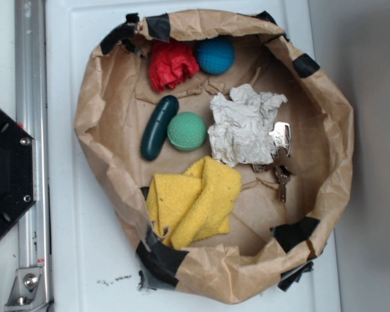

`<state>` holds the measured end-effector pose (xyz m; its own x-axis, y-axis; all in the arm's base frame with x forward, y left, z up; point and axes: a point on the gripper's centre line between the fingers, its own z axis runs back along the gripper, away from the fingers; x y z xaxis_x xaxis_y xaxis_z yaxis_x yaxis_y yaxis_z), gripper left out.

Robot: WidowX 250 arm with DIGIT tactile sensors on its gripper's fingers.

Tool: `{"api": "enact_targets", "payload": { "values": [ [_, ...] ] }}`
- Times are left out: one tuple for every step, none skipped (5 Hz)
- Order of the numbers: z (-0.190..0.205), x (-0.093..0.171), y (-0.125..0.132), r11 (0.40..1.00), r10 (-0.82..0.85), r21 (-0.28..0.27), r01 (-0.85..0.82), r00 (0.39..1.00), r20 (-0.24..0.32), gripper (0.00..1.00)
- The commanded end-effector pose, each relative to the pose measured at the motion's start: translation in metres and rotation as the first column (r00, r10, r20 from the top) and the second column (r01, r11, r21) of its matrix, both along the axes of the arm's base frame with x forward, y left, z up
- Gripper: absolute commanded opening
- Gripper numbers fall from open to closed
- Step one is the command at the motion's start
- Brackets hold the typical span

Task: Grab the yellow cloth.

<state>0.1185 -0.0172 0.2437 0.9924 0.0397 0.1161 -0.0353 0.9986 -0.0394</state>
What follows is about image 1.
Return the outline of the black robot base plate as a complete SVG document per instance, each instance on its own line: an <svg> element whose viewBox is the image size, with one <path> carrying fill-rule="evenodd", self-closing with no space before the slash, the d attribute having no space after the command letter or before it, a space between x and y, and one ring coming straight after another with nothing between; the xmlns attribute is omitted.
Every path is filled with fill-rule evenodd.
<svg viewBox="0 0 390 312"><path fill-rule="evenodd" d="M33 143L0 109L0 240L36 201Z"/></svg>

